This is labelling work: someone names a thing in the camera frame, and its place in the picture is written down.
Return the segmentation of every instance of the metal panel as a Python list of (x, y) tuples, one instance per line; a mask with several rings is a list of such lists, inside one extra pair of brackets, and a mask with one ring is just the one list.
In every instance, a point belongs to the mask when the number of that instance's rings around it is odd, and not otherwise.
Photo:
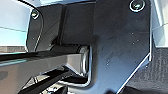
[(67, 66), (68, 63), (71, 63), (71, 65), (68, 64), (71, 70), (80, 74), (80, 67), (75, 68), (72, 62), (75, 62), (75, 66), (79, 66), (81, 64), (81, 54), (0, 62), (0, 93), (16, 94), (30, 77), (51, 71), (62, 65)]
[(150, 2), (132, 12), (132, 0), (99, 0), (94, 15), (92, 79), (84, 87), (71, 87), (75, 94), (120, 92), (149, 56)]
[(42, 23), (41, 15), (37, 19), (30, 18), (28, 38), (26, 41), (29, 52), (35, 51), (35, 47), (37, 47), (36, 51), (45, 51), (50, 47), (52, 40), (57, 37), (60, 29), (63, 7), (60, 4), (38, 7), (43, 14), (44, 21)]
[(90, 45), (93, 36), (95, 3), (70, 4), (67, 6), (62, 44)]

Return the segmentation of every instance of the white surface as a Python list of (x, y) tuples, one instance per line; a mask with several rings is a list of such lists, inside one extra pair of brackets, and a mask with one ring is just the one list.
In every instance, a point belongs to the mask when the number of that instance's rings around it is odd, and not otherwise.
[(0, 46), (25, 46), (26, 32), (0, 28)]
[(168, 0), (151, 0), (152, 32), (157, 48), (168, 47)]
[[(26, 0), (40, 6), (39, 0)], [(0, 0), (0, 46), (25, 46), (31, 8), (17, 0)]]
[(46, 5), (52, 2), (63, 1), (63, 0), (40, 0), (41, 4)]

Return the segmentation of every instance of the dark gray panel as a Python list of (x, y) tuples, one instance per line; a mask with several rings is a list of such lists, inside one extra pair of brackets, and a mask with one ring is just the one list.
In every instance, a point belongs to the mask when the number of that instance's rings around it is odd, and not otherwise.
[(62, 44), (89, 45), (93, 34), (94, 3), (67, 6)]
[(117, 92), (149, 53), (150, 2), (138, 13), (132, 0), (99, 0), (95, 7), (92, 84), (77, 94)]
[[(51, 5), (39, 7), (43, 14), (44, 28), (39, 41), (38, 51), (46, 50), (51, 41), (58, 35), (61, 13), (63, 5)], [(29, 32), (27, 37), (27, 47), (29, 51), (34, 51), (41, 29), (41, 16), (36, 20), (30, 19)]]

